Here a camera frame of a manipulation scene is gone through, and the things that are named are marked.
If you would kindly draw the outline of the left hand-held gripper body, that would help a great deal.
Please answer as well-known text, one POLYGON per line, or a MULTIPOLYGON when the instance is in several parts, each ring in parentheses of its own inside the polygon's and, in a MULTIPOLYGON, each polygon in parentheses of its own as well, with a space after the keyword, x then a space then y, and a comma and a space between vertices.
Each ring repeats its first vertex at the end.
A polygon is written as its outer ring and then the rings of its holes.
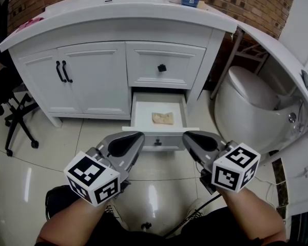
POLYGON ((87 152, 78 152, 64 169, 70 188, 98 207, 116 198, 130 185, 129 172, 145 143, 139 131, 106 136, 87 152))

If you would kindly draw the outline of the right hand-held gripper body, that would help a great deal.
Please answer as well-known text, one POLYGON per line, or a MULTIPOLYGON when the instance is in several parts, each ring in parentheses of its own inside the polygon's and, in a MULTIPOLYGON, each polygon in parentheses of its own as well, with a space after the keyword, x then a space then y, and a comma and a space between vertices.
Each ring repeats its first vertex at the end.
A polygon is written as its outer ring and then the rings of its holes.
POLYGON ((244 143, 227 142, 205 131, 186 131, 182 142, 202 166, 200 182, 213 194, 217 187, 238 193, 255 176, 261 154, 244 143))

